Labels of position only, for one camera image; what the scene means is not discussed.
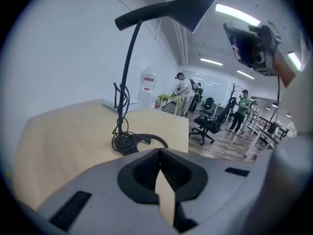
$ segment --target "chair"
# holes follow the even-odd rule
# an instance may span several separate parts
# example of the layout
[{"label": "chair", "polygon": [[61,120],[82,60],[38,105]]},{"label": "chair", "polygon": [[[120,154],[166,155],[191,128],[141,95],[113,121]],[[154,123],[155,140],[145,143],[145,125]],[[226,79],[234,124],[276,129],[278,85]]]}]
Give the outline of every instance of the chair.
[{"label": "chair", "polygon": [[214,139],[211,138],[207,132],[210,131],[212,134],[218,133],[220,131],[220,127],[222,124],[222,121],[224,120],[224,117],[229,109],[234,107],[236,103],[236,98],[232,97],[227,106],[223,109],[223,111],[215,118],[211,119],[209,116],[209,112],[205,110],[200,111],[200,117],[197,117],[194,119],[194,122],[197,123],[200,126],[200,129],[192,128],[190,135],[201,135],[202,136],[202,143],[200,143],[201,146],[204,145],[204,138],[207,137],[211,140],[211,143],[214,143]]},{"label": "chair", "polygon": [[213,98],[208,97],[205,102],[202,102],[202,107],[207,111],[211,109],[213,103],[214,103]]}]

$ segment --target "jeans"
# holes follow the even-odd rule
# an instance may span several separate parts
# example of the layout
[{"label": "jeans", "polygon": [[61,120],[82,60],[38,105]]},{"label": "jeans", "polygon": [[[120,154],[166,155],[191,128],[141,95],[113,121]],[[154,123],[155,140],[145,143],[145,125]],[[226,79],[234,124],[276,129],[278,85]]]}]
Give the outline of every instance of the jeans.
[{"label": "jeans", "polygon": [[236,112],[233,124],[231,125],[230,129],[234,129],[236,123],[238,122],[237,127],[235,129],[235,132],[237,132],[240,129],[240,126],[242,122],[244,121],[244,118],[245,118],[244,115],[241,115],[240,113]]}]

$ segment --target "power cord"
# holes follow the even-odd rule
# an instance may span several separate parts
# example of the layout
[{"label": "power cord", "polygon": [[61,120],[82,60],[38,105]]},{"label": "power cord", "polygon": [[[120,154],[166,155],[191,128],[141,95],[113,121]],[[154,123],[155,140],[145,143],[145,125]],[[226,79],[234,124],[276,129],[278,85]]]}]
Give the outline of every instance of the power cord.
[{"label": "power cord", "polygon": [[273,118],[273,116],[274,116],[275,113],[276,113],[275,129],[274,129],[274,148],[275,148],[275,146],[276,146],[276,124],[277,124],[277,117],[278,117],[278,111],[279,111],[279,105],[278,105],[278,103],[279,103],[279,93],[280,93],[280,80],[279,80],[279,76],[277,76],[277,80],[278,80],[278,93],[277,93],[277,102],[276,102],[277,108],[275,108],[275,111],[274,111],[272,117],[270,118],[270,122],[272,122],[272,118]]},{"label": "power cord", "polygon": [[128,112],[129,104],[130,104],[130,94],[129,94],[128,88],[125,86],[125,91],[126,91],[126,92],[124,92],[124,94],[123,94],[123,101],[125,101],[125,103],[123,103],[122,106],[116,105],[117,92],[120,92],[120,93],[121,93],[121,89],[118,88],[118,86],[116,85],[116,83],[113,83],[113,84],[114,84],[114,87],[115,87],[114,108],[117,109],[117,111],[118,111],[119,107],[124,108],[124,107],[126,106],[126,111],[125,111],[124,115],[122,116],[121,122],[119,122],[119,118],[118,118],[117,121],[116,121],[116,127],[115,127],[114,130],[112,131],[113,137],[112,137],[111,145],[112,145],[113,150],[117,151],[117,149],[116,149],[115,146],[114,146],[114,139],[115,139],[116,136],[118,136],[118,131],[117,131],[117,129],[118,129],[118,127],[119,127],[120,124],[121,124],[121,125],[123,124],[124,120],[126,121],[126,124],[127,124],[127,130],[126,130],[126,132],[123,132],[123,130],[122,130],[122,135],[121,135],[121,136],[118,136],[118,137],[116,137],[116,138],[119,138],[119,137],[123,138],[123,137],[128,136],[129,134],[134,134],[134,135],[140,137],[141,139],[143,139],[147,144],[151,144],[151,143],[153,142],[152,139],[155,139],[155,140],[158,140],[158,141],[160,141],[161,143],[163,143],[164,146],[165,146],[165,148],[168,148],[168,145],[167,145],[167,143],[165,142],[165,140],[163,140],[162,138],[160,138],[160,137],[158,137],[158,136],[148,134],[148,135],[145,137],[145,136],[142,136],[142,135],[139,135],[139,134],[136,134],[136,133],[134,133],[134,132],[129,131],[129,124],[128,124],[127,119],[125,118],[125,116],[126,116],[126,114],[127,114],[127,112]]}]

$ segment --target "fluorescent light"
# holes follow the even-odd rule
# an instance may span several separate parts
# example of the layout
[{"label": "fluorescent light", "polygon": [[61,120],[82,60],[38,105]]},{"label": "fluorescent light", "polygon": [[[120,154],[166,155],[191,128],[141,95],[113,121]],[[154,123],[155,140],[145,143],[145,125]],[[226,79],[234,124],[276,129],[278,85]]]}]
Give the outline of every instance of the fluorescent light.
[{"label": "fluorescent light", "polygon": [[231,7],[228,7],[228,6],[225,6],[225,5],[221,5],[221,4],[217,4],[216,7],[215,7],[215,11],[218,11],[218,12],[222,12],[222,13],[225,13],[225,14],[228,14],[228,15],[231,15],[235,18],[239,18],[251,25],[254,25],[254,26],[258,26],[258,24],[260,23],[259,20],[255,19],[254,17],[240,11],[240,10],[236,10],[234,8],[231,8]]},{"label": "fluorescent light", "polygon": [[294,63],[294,65],[297,67],[298,70],[300,70],[301,68],[301,62],[298,59],[298,57],[295,55],[294,52],[290,52],[288,54],[288,57],[292,60],[292,62]]},{"label": "fluorescent light", "polygon": [[237,72],[239,72],[240,74],[245,75],[245,76],[247,76],[247,77],[249,77],[249,78],[251,78],[251,79],[254,79],[254,77],[252,77],[252,76],[250,76],[250,75],[248,75],[248,74],[245,74],[244,72],[242,72],[242,71],[240,71],[240,70],[238,70]]},{"label": "fluorescent light", "polygon": [[220,66],[223,65],[222,63],[215,62],[215,61],[212,61],[212,60],[208,60],[208,59],[205,59],[205,58],[200,58],[200,60],[201,60],[201,61],[204,61],[204,62],[208,62],[208,63],[215,64],[215,65],[220,65]]}]

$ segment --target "desk lamp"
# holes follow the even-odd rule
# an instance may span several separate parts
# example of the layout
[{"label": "desk lamp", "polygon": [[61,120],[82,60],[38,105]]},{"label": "desk lamp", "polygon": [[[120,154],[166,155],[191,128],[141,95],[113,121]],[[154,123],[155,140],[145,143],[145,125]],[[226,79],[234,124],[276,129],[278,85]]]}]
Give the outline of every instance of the desk lamp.
[{"label": "desk lamp", "polygon": [[[198,25],[200,25],[201,19],[203,18],[204,14],[214,1],[215,0],[175,0],[171,2],[163,2],[142,7],[115,19],[115,24],[119,30],[124,30],[132,25],[136,25],[125,60],[122,83],[119,87],[116,85],[116,83],[114,83],[114,107],[117,109],[118,112],[117,126],[112,132],[112,148],[115,151],[118,151],[126,156],[138,152],[137,144],[140,141],[144,140],[147,143],[150,143],[151,139],[159,140],[161,143],[163,143],[165,148],[168,148],[167,143],[158,136],[151,134],[135,134],[128,131],[128,122],[125,118],[130,103],[130,95],[126,87],[128,67],[131,60],[136,37],[138,35],[142,22],[168,16],[173,20],[179,22],[192,33],[194,33]],[[118,105],[116,104],[117,92],[120,93]],[[126,111],[123,115],[123,108],[125,106]],[[126,132],[122,130],[122,123],[124,120],[127,123]]]}]

